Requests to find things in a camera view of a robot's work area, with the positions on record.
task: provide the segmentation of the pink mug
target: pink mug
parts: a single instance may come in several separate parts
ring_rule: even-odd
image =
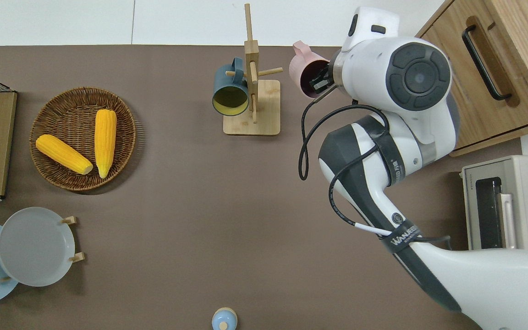
[[[319,94],[308,82],[321,72],[329,60],[312,52],[308,44],[301,40],[293,44],[293,49],[296,55],[289,64],[289,75],[305,96],[316,98]]]

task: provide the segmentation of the black strap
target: black strap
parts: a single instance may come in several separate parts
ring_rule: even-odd
[[[421,235],[419,227],[407,219],[395,228],[390,235],[380,238],[380,241],[386,246],[388,252],[398,253],[408,247],[419,235]]]
[[[368,133],[369,137],[378,147],[382,156],[384,167],[388,173],[388,186],[398,184],[405,178],[405,166],[402,162],[401,153],[394,143],[390,132],[381,125],[377,119],[371,115],[366,115],[356,121]]]

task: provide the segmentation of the oven handle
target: oven handle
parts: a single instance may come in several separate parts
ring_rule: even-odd
[[[506,248],[517,248],[515,214],[513,213],[513,195],[497,194],[496,201],[497,205],[500,206],[499,211],[502,219],[500,236],[502,238],[503,246]]]

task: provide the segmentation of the black drawer handle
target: black drawer handle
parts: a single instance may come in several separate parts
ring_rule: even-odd
[[[484,84],[486,85],[486,88],[488,88],[488,92],[490,95],[494,98],[494,100],[502,101],[506,100],[507,98],[511,97],[512,94],[501,94],[497,89],[496,86],[494,86],[494,83],[492,82],[492,78],[490,77],[490,74],[486,70],[486,67],[484,67],[484,62],[482,62],[482,58],[480,57],[480,54],[478,54],[478,51],[476,50],[476,47],[474,46],[474,43],[472,42],[470,38],[470,31],[474,31],[476,29],[476,25],[471,25],[467,27],[462,33],[462,39],[463,43],[466,45],[467,52],[470,53],[470,56],[472,57],[472,60],[474,61],[474,64],[476,65],[476,69],[478,69],[478,72],[480,73],[480,77],[482,77],[482,80],[484,81]]]

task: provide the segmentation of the wooden cabinet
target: wooden cabinet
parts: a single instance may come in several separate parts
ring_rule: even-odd
[[[452,63],[461,118],[452,156],[528,134],[528,0],[446,0],[417,37],[441,48]],[[489,85],[508,98],[493,98],[485,72]]]

